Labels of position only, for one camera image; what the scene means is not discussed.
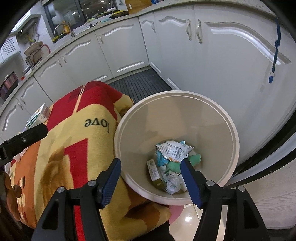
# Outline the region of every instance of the blue gripper pad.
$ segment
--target blue gripper pad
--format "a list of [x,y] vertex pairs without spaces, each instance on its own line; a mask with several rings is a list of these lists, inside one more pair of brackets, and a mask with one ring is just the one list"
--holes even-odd
[[195,172],[197,171],[194,170],[188,159],[183,159],[181,161],[181,174],[185,181],[191,200],[195,205],[197,205],[198,208],[201,208],[202,200],[200,197],[200,189],[193,178]]
[[110,167],[106,171],[106,174],[109,175],[106,184],[103,187],[103,197],[102,197],[102,206],[105,207],[111,201],[115,187],[117,185],[118,179],[121,172],[121,161],[118,158],[115,158],[111,163]]

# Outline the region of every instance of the white vent grille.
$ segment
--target white vent grille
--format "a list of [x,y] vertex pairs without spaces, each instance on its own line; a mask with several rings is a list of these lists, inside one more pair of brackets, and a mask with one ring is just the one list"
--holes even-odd
[[17,47],[15,46],[15,42],[13,38],[7,39],[2,46],[2,54],[5,54],[5,55],[11,55],[11,53],[13,53],[16,50],[17,50]]

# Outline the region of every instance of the blanket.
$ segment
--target blanket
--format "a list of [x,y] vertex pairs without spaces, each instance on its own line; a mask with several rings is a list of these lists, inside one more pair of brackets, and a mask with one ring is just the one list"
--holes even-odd
[[[116,127],[132,106],[129,96],[92,81],[50,107],[47,137],[30,146],[20,162],[12,162],[12,186],[22,188],[17,199],[21,222],[35,228],[58,187],[82,187],[108,168],[114,158]],[[74,214],[78,240],[84,241],[79,206]],[[100,214],[110,240],[132,240],[171,216],[167,206],[141,197],[121,177],[111,203]]]

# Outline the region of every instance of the kitchen cabinet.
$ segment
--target kitchen cabinet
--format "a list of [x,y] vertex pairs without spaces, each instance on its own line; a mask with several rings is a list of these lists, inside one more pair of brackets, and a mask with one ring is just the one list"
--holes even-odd
[[154,13],[139,17],[150,66],[162,77],[163,60]]
[[[160,41],[164,80],[173,88],[187,90],[188,83],[198,80],[195,68],[195,22],[192,6],[155,12]],[[147,50],[151,53],[153,46]]]
[[131,18],[95,31],[114,77],[148,66],[138,18]]
[[92,80],[113,78],[103,51],[94,32],[87,34],[59,51],[72,80],[84,85]]
[[195,5],[196,78],[184,90],[205,95],[231,116],[240,141],[239,164],[262,148],[295,110],[296,44],[281,27],[272,84],[276,23],[225,6]]
[[9,140],[21,132],[31,114],[14,97],[10,100],[0,116],[0,137],[3,140]]
[[79,87],[70,77],[64,61],[58,54],[41,66],[34,77],[53,102]]
[[53,104],[33,76],[22,85],[15,97],[30,115],[33,115],[43,104],[46,104],[48,107]]

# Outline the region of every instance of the red pattern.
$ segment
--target red pattern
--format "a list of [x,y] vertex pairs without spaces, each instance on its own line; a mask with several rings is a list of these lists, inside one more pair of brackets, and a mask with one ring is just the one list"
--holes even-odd
[[111,90],[109,90],[109,88],[106,88],[106,86],[108,85],[100,81],[92,81],[87,83],[82,94],[80,103],[78,105],[77,111],[80,111],[84,107],[89,106],[91,104],[100,104],[102,106],[105,106],[107,110],[113,115],[114,119],[117,120],[117,115],[114,111],[114,104],[112,99],[117,99],[118,93],[120,92],[114,89],[112,89],[113,92],[111,92]]
[[[87,183],[87,139],[65,148],[65,155],[70,159],[70,172],[74,188],[81,188]],[[80,206],[74,207],[74,216],[78,241],[85,241]]]
[[72,92],[68,93],[67,95],[59,99],[57,102],[55,102],[50,113],[50,118],[48,119],[46,125],[48,131],[50,131],[56,125],[58,125],[63,120],[67,119],[73,114],[80,90],[81,87],[73,90]]
[[13,164],[16,163],[16,162],[17,162],[16,160],[12,159],[12,161],[11,161],[11,167],[12,167]]

